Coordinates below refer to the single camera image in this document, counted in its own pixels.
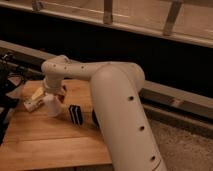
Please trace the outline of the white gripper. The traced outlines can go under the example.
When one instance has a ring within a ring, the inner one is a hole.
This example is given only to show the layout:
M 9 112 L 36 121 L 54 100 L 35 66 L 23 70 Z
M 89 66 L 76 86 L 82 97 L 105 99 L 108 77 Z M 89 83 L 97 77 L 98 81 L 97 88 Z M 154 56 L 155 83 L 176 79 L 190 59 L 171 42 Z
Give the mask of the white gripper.
M 60 94 L 63 92 L 63 86 L 62 86 L 62 80 L 63 78 L 60 76 L 53 76 L 53 75 L 46 75 L 43 80 L 43 88 L 47 93 L 51 94 L 58 94 L 58 99 L 61 103 L 64 102 L 66 94 Z M 34 94 L 31 96 L 32 100 L 36 100 L 39 97 L 44 95 L 42 87 L 39 87 Z

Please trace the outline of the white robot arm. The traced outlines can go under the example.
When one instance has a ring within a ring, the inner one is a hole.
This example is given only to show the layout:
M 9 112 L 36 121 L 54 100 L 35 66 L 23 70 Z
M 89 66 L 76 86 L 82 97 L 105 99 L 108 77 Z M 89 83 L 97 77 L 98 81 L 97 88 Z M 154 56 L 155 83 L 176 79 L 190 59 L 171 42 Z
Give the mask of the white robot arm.
M 81 63 L 64 55 L 44 61 L 44 91 L 56 94 L 62 80 L 90 83 L 91 100 L 115 171 L 167 171 L 139 92 L 145 75 L 131 62 Z

